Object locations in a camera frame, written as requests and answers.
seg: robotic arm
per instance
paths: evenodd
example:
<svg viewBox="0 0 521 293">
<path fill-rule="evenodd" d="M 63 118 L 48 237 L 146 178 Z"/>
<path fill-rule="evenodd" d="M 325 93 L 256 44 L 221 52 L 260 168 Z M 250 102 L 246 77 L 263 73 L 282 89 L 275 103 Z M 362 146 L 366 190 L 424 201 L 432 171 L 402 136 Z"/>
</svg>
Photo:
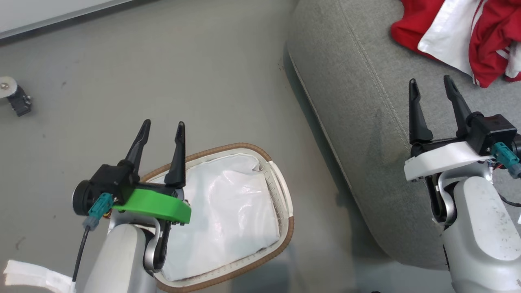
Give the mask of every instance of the robotic arm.
<svg viewBox="0 0 521 293">
<path fill-rule="evenodd" d="M 407 180 L 424 180 L 433 219 L 444 226 L 445 257 L 458 293 L 521 292 L 521 238 L 492 182 L 492 171 L 520 178 L 521 135 L 502 115 L 471 113 L 454 81 L 444 77 L 456 116 L 456 137 L 433 140 L 416 81 L 409 83 L 411 158 Z"/>
<path fill-rule="evenodd" d="M 85 293 L 156 292 L 153 274 L 165 263 L 170 227 L 190 222 L 191 208 L 183 193 L 184 123 L 179 122 L 177 128 L 176 150 L 164 185 L 139 182 L 139 165 L 150 125 L 150 120 L 145 120 L 124 160 L 116 166 L 102 165 L 90 180 L 80 182 L 73 193 L 74 212 L 87 216 L 73 283 L 86 236 L 112 210 L 108 235 Z"/>
</svg>

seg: black cable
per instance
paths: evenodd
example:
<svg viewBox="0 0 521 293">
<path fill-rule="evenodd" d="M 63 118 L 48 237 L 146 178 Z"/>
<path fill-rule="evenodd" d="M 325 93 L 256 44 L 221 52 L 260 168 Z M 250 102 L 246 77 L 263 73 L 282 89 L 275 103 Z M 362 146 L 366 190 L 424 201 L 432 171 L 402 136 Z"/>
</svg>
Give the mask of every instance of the black cable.
<svg viewBox="0 0 521 293">
<path fill-rule="evenodd" d="M 78 257 L 76 258 L 76 265 L 74 266 L 74 273 L 72 274 L 72 281 L 76 282 L 76 277 L 78 277 L 78 270 L 80 269 L 81 256 L 83 255 L 83 248 L 85 247 L 85 242 L 87 241 L 87 236 L 89 235 L 89 231 L 91 228 L 87 226 L 85 228 L 85 233 L 83 233 L 83 238 L 81 239 L 80 250 L 78 251 Z"/>
<path fill-rule="evenodd" d="M 498 192 L 498 194 L 499 194 L 499 197 L 501 198 L 501 200 L 502 200 L 504 203 L 509 204 L 509 205 L 511 205 L 511 206 L 515 206 L 515 207 L 521 207 L 521 203 L 511 202 L 511 201 L 509 201 L 508 199 L 504 198 L 504 197 L 501 195 L 501 193 Z"/>
</svg>

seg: brown basket rim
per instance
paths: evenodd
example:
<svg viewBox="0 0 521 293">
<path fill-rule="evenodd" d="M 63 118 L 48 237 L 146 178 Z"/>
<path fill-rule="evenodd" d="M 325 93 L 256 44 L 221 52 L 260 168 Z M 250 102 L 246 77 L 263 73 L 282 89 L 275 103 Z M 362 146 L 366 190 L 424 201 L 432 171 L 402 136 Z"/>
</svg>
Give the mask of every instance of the brown basket rim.
<svg viewBox="0 0 521 293">
<path fill-rule="evenodd" d="M 224 146 L 220 146 L 218 148 L 213 148 L 213 149 L 209 149 L 209 150 L 206 150 L 206 151 L 202 151 L 202 152 L 198 152 L 198 153 L 195 153 L 193 155 L 189 155 L 187 156 L 187 162 L 189 161 L 193 161 L 193 160 L 197 160 L 198 158 L 202 158 L 204 156 L 208 156 L 208 155 L 212 155 L 212 154 L 215 154 L 215 153 L 220 153 L 220 152 L 225 152 L 225 151 L 229 151 L 229 150 L 233 150 L 233 149 L 250 149 L 254 152 L 257 152 L 258 154 L 260 154 L 266 161 L 270 162 L 271 161 L 271 157 L 261 148 L 259 148 L 258 146 L 256 145 L 253 145 L 253 144 L 250 144 L 250 143 L 233 143 L 233 144 L 228 144 L 228 145 L 224 145 Z M 141 181 L 148 181 L 150 179 L 152 179 L 153 177 L 167 171 L 170 169 L 170 164 L 166 164 L 158 169 L 155 169 L 154 171 L 146 174 L 143 176 L 143 178 L 141 178 Z M 161 281 L 159 281 L 157 278 L 157 287 L 165 292 L 168 292 L 168 293 L 186 293 L 186 292 L 192 292 L 192 291 L 196 291 L 196 290 L 200 290 L 200 289 L 204 289 L 204 288 L 207 288 L 207 287 L 210 287 L 210 286 L 213 286 L 213 285 L 217 285 L 219 283 L 222 283 L 224 281 L 227 281 L 227 280 L 230 280 L 230 279 L 233 279 L 235 277 L 238 277 L 248 271 L 251 271 L 253 270 L 254 268 L 257 268 L 263 264 L 265 264 L 266 262 L 270 261 L 271 259 L 273 259 L 274 257 L 278 256 L 284 249 L 286 249 L 286 247 L 289 245 L 290 241 L 291 241 L 291 238 L 293 237 L 293 229 L 294 229 L 294 219 L 293 219 L 293 216 L 289 217 L 288 219 L 289 221 L 289 227 L 288 227 L 288 234 L 286 235 L 286 238 L 284 239 L 284 241 L 281 243 L 281 245 L 276 249 L 274 250 L 272 253 L 264 256 L 263 258 L 239 269 L 239 270 L 236 270 L 236 271 L 233 271 L 231 273 L 228 273 L 224 276 L 220 276 L 218 278 L 215 278 L 215 279 L 211 279 L 211 280 L 208 280 L 208 281 L 205 281 L 205 282 L 202 282 L 202 283 L 199 283 L 199 284 L 195 284 L 195 285 L 190 285 L 190 286 L 185 286 L 185 287 L 170 287 L 164 283 L 162 283 Z"/>
</svg>

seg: white wall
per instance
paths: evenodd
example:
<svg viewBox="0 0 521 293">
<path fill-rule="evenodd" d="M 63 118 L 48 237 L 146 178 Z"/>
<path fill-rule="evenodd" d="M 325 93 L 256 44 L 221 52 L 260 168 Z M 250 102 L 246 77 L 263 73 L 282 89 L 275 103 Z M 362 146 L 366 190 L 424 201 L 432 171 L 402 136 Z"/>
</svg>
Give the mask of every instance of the white wall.
<svg viewBox="0 0 521 293">
<path fill-rule="evenodd" d="M 130 0 L 2 0 L 0 39 Z"/>
</svg>

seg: white plastic bag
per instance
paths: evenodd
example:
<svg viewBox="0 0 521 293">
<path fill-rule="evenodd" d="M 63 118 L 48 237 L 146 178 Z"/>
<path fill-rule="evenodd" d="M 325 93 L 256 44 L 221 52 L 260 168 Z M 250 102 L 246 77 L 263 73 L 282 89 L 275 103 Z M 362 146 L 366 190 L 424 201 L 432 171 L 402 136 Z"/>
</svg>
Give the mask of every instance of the white plastic bag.
<svg viewBox="0 0 521 293">
<path fill-rule="evenodd" d="M 269 247 L 279 238 L 277 217 L 257 158 L 236 154 L 187 170 L 184 196 L 190 224 L 172 226 L 163 275 L 197 276 Z M 163 183 L 164 176 L 152 182 Z"/>
</svg>

